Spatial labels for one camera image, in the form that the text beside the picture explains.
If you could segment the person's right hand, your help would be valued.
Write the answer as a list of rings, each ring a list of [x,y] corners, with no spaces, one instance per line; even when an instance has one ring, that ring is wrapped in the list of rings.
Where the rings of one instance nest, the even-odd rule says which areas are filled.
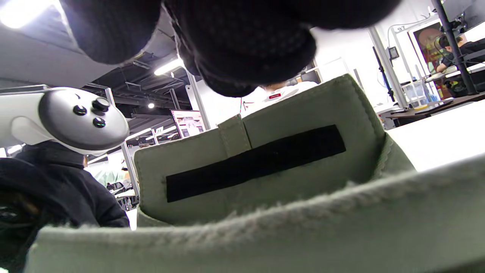
[[[241,98],[296,76],[313,60],[310,30],[372,26],[398,0],[61,0],[71,38],[102,64],[131,61],[163,14],[189,73],[216,93]]]

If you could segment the person's left hand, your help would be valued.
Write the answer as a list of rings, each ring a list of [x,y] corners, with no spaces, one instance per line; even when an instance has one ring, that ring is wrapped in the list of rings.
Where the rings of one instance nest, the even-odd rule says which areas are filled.
[[[84,155],[53,141],[25,145],[1,159],[1,268],[21,273],[47,225],[128,228],[109,190],[84,170]]]

